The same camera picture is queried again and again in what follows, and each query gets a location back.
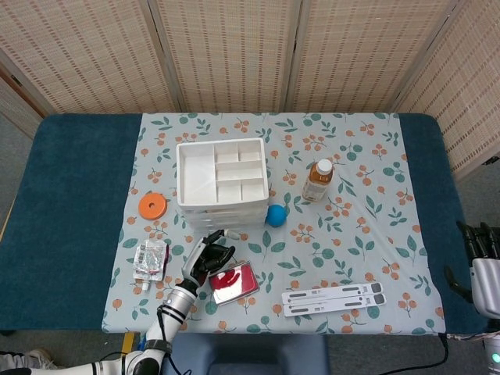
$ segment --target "floral tablecloth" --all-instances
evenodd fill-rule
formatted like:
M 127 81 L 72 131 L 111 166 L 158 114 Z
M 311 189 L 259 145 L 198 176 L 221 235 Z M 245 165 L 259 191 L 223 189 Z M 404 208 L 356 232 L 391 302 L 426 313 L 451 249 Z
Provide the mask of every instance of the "floral tablecloth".
M 137 137 L 123 228 L 102 329 L 146 331 L 156 307 L 178 282 L 198 235 L 177 206 L 175 146 L 179 142 L 261 137 L 270 204 L 284 205 L 280 228 L 241 228 L 238 261 L 250 260 L 260 290 L 218 306 L 208 283 L 181 330 L 303 334 L 436 334 L 445 331 L 441 298 L 432 283 L 397 114 L 157 113 L 144 114 Z M 323 200 L 301 190 L 310 166 L 329 158 L 334 179 Z M 170 201 L 156 221 L 138 215 L 148 191 Z M 135 248 L 146 238 L 170 245 L 163 281 L 141 290 L 132 278 Z M 378 281 L 387 303 L 286 318 L 281 293 Z

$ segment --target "orange foam disc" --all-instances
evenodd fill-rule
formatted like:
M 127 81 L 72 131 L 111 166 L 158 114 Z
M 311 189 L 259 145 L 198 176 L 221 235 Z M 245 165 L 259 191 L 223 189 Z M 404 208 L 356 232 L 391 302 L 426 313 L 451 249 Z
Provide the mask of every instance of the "orange foam disc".
M 139 202 L 139 213 L 146 220 L 156 220 L 166 212 L 167 202 L 160 193 L 149 193 Z

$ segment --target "white plastic drawer organizer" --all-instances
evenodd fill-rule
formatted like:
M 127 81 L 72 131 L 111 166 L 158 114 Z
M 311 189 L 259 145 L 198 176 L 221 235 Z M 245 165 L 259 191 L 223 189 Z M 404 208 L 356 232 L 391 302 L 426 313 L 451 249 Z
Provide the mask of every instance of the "white plastic drawer organizer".
M 263 224 L 268 198 L 261 138 L 177 145 L 177 201 L 193 227 Z

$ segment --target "bottle label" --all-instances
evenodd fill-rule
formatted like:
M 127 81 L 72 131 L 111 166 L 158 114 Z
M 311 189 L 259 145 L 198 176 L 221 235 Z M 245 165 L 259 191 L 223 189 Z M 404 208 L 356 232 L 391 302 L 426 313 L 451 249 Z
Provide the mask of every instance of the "bottle label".
M 324 196 L 327 189 L 328 185 L 316 184 L 308 178 L 302 190 L 302 197 L 308 201 L 317 202 Z

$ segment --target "robotic hand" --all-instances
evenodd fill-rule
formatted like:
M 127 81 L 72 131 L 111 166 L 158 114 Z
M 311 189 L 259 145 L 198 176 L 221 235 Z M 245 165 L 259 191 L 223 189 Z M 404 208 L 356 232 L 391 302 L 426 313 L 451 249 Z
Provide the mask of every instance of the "robotic hand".
M 163 357 L 170 357 L 172 340 L 195 303 L 200 288 L 210 272 L 222 268 L 234 254 L 229 248 L 215 244 L 222 236 L 238 240 L 240 236 L 229 230 L 217 230 L 201 238 L 182 267 L 184 280 L 177 284 L 157 308 L 158 319 L 146 333 L 145 350 L 132 352 L 114 361 L 94 362 L 64 370 L 15 369 L 2 375 L 158 375 Z
M 445 277 L 450 288 L 461 295 L 469 303 L 473 303 L 477 311 L 491 319 L 500 319 L 500 246 L 493 230 L 481 223 L 482 235 L 468 225 L 458 222 L 466 245 L 470 268 L 472 290 L 459 285 L 452 270 L 445 267 Z
M 466 245 L 469 259 L 471 289 L 460 285 L 452 270 L 445 267 L 445 277 L 450 288 L 461 295 L 468 303 L 473 303 L 482 316 L 490 318 L 488 332 L 493 334 L 474 334 L 466 340 L 477 337 L 484 339 L 484 348 L 488 358 L 489 373 L 500 373 L 500 246 L 493 230 L 486 224 L 480 224 L 478 230 L 458 222 Z

